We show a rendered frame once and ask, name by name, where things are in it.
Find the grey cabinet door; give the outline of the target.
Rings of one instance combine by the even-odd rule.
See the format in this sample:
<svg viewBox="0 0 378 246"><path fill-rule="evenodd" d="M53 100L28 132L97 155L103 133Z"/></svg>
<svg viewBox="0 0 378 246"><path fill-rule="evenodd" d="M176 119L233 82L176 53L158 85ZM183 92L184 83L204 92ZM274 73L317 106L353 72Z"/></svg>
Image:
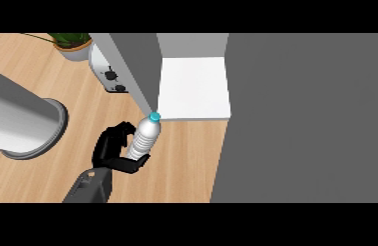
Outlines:
<svg viewBox="0 0 378 246"><path fill-rule="evenodd" d="M233 34L215 202L378 202L378 34Z"/></svg>

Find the clear water bottle blue cap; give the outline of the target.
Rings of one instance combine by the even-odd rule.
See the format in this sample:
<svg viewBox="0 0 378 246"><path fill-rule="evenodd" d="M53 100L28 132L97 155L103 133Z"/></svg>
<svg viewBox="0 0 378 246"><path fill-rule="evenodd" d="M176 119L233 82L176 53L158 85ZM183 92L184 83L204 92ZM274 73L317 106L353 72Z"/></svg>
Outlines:
<svg viewBox="0 0 378 246"><path fill-rule="evenodd" d="M133 141L127 147L125 157L137 160L145 154L150 152L152 146L156 142L161 133L161 115L152 112L139 122Z"/></svg>

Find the large grey cylindrical pot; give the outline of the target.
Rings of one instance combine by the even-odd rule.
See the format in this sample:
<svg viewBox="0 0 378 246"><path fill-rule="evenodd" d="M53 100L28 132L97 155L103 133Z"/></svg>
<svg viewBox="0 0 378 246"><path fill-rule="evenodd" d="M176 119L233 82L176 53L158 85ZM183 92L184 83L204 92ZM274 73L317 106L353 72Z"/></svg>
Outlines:
<svg viewBox="0 0 378 246"><path fill-rule="evenodd" d="M0 74L0 152L13 160L41 156L56 145L68 125L65 105L38 97Z"/></svg>

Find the green plant in grey pot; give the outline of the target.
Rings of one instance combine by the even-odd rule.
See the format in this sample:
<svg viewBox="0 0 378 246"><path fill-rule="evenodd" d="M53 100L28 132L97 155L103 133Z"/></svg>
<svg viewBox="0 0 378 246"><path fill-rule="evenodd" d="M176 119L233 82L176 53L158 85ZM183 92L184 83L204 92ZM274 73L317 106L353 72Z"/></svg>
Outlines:
<svg viewBox="0 0 378 246"><path fill-rule="evenodd" d="M49 33L49 38L29 33L26 33L26 36L52 43L66 60L81 62L88 59L90 46L93 43L88 33Z"/></svg>

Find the white toaster with black knobs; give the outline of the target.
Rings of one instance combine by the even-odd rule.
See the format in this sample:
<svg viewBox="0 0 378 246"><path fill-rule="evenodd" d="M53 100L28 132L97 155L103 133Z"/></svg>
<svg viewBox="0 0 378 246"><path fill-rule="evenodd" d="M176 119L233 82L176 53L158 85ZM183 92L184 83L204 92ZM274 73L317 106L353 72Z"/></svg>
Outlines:
<svg viewBox="0 0 378 246"><path fill-rule="evenodd" d="M127 93L127 87L96 44L91 44L88 51L88 65L105 91L108 93Z"/></svg>

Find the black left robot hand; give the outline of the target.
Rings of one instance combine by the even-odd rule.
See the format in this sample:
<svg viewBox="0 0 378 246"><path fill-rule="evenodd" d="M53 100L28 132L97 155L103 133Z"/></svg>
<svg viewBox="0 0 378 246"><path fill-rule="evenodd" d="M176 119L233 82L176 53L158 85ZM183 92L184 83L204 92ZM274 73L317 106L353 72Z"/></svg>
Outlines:
<svg viewBox="0 0 378 246"><path fill-rule="evenodd" d="M121 122L116 126L108 127L102 132L91 156L94 168L109 168L133 174L145 165L150 155L143 154L139 159L121 156L121 149L127 146L127 136L136 133L136 127L130 122Z"/></svg>

